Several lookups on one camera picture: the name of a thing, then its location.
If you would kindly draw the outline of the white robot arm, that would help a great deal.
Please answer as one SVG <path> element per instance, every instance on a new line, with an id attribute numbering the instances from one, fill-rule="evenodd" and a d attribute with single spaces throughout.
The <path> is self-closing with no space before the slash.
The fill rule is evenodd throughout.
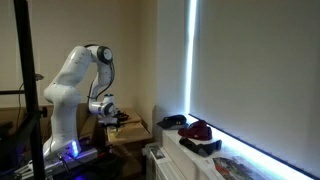
<path id="1" fill-rule="evenodd" d="M 52 135 L 43 145 L 43 156 L 54 157 L 57 153 L 77 156 L 81 152 L 77 133 L 77 108 L 81 101 L 76 86 L 91 63 L 97 64 L 97 76 L 89 93 L 89 111 L 96 115 L 112 112 L 111 106 L 97 102 L 98 90 L 108 87 L 113 79 L 113 54 L 105 46 L 76 46 L 68 55 L 61 70 L 44 90 L 44 98 L 54 105 L 51 116 Z"/>

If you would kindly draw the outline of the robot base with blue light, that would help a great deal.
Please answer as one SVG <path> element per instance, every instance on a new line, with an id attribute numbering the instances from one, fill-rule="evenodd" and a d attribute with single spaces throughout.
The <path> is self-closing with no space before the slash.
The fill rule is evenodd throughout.
<path id="1" fill-rule="evenodd" d="M 54 143 L 50 143 L 49 148 L 44 151 L 44 172 L 46 178 L 74 169 L 80 165 L 85 165 L 87 162 L 95 160 L 98 156 L 96 148 L 82 150 L 80 144 L 75 140 L 56 150 L 53 150 L 53 145 Z M 25 166 L 14 172 L 15 180 L 28 180 L 34 176 L 32 161 L 29 161 Z"/>

